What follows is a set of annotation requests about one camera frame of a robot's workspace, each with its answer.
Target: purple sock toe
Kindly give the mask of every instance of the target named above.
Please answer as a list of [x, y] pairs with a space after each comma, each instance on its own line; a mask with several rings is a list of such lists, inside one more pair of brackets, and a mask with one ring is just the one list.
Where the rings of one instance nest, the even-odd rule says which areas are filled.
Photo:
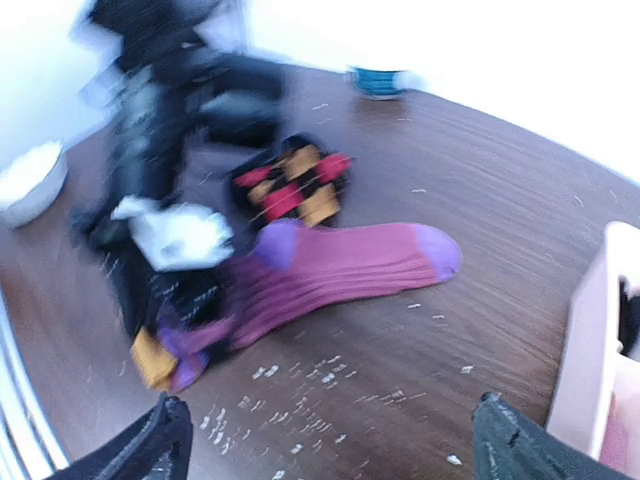
[[270, 223], [260, 230], [253, 253], [276, 270], [289, 270], [296, 255], [300, 228], [305, 228], [300, 220], [283, 219]]
[[451, 280], [462, 267], [462, 251], [453, 238], [442, 230], [416, 225], [418, 246], [433, 265], [439, 282]]

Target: sock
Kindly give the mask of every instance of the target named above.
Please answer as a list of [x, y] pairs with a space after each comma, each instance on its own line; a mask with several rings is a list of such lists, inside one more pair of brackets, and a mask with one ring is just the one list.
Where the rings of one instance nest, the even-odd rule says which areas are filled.
[[159, 315], [158, 338], [181, 359], [172, 390], [195, 381], [208, 363], [207, 348], [229, 335], [236, 350], [324, 305], [445, 282], [462, 255], [451, 237], [426, 225], [309, 229], [279, 220], [262, 229], [249, 255], [231, 262], [241, 297], [232, 303], [241, 308], [190, 332], [178, 329], [171, 311]]
[[323, 154], [307, 145], [272, 162], [232, 179], [233, 197], [239, 196], [241, 203], [257, 213], [252, 223], [299, 218], [313, 227], [340, 212], [351, 167], [347, 155]]
[[145, 327], [136, 335], [131, 357], [147, 388], [165, 391], [171, 387], [168, 380], [178, 366], [178, 358], [149, 335]]

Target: white bowl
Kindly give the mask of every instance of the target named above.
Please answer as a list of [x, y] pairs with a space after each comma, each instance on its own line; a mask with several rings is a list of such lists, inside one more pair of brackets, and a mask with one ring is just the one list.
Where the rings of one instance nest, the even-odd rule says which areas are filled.
[[68, 172], [61, 143], [36, 147], [8, 164], [0, 171], [0, 221], [18, 228], [35, 220], [58, 198]]

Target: blue object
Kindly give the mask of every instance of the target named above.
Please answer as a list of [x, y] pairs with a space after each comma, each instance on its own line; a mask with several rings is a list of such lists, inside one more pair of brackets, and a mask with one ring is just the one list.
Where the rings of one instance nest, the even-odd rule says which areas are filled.
[[396, 98], [405, 90], [400, 83], [404, 73], [403, 70], [352, 67], [348, 76], [353, 86], [365, 95], [376, 100], [388, 100]]

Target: pile of clothes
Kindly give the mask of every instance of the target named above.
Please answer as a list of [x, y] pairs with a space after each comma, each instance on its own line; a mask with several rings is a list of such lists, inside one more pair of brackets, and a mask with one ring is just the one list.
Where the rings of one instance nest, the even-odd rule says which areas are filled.
[[[330, 303], [449, 280], [461, 254], [424, 225], [336, 229], [352, 159], [309, 134], [278, 141], [281, 65], [215, 51], [177, 0], [98, 0], [87, 20], [123, 37], [107, 194], [73, 231], [115, 288], [146, 385], [177, 391], [272, 329]], [[261, 149], [227, 176], [259, 231], [236, 255], [220, 212], [182, 204], [185, 138]]]

